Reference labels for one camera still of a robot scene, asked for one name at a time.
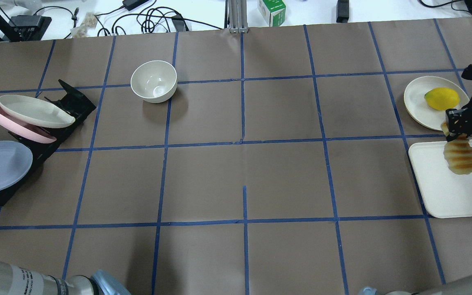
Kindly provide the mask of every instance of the green and white box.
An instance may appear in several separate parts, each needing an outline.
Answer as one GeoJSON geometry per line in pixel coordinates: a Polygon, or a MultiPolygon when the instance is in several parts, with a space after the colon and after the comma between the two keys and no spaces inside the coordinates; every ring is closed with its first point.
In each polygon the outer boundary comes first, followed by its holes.
{"type": "Polygon", "coordinates": [[[285,22],[287,6],[282,0],[258,0],[258,10],[270,27],[278,27],[285,22]]]}

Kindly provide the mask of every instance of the bowl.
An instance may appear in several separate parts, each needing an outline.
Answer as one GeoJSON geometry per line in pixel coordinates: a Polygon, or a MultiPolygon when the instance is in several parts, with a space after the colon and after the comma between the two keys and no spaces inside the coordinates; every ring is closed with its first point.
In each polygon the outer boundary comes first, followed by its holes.
{"type": "Polygon", "coordinates": [[[152,60],[139,66],[131,77],[131,89],[144,101],[168,100],[178,86],[176,69],[166,61],[152,60]]]}
{"type": "Polygon", "coordinates": [[[460,97],[460,103],[454,107],[455,109],[460,109],[469,102],[469,97],[457,84],[433,75],[412,80],[405,88],[403,100],[407,112],[414,120],[427,128],[441,131],[440,125],[445,122],[445,111],[431,108],[424,98],[429,90],[438,87],[447,87],[456,91],[460,97]]]}

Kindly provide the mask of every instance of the pink plate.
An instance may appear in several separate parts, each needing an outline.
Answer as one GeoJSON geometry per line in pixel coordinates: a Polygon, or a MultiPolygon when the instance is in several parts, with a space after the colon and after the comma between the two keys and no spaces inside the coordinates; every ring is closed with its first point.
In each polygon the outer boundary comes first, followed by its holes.
{"type": "Polygon", "coordinates": [[[0,107],[0,125],[9,129],[15,134],[23,136],[29,140],[34,140],[35,142],[40,143],[52,143],[56,141],[56,138],[50,136],[45,131],[39,129],[38,127],[25,123],[19,119],[16,119],[0,107]]]}

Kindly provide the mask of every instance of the lemon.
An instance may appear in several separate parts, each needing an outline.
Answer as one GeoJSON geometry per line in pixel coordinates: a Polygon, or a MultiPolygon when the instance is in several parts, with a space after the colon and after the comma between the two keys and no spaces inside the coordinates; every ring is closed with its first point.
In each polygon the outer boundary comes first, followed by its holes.
{"type": "Polygon", "coordinates": [[[460,102],[458,93],[447,87],[435,88],[427,92],[424,98],[431,108],[439,111],[452,109],[460,102]]]}

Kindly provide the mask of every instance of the white cutting board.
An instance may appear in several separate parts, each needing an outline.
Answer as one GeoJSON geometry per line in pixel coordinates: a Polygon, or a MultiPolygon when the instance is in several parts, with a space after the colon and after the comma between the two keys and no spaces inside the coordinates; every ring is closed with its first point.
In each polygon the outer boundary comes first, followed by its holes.
{"type": "Polygon", "coordinates": [[[449,170],[444,159],[445,144],[419,142],[409,147],[425,209],[438,218],[472,216],[472,173],[457,175],[449,170]]]}

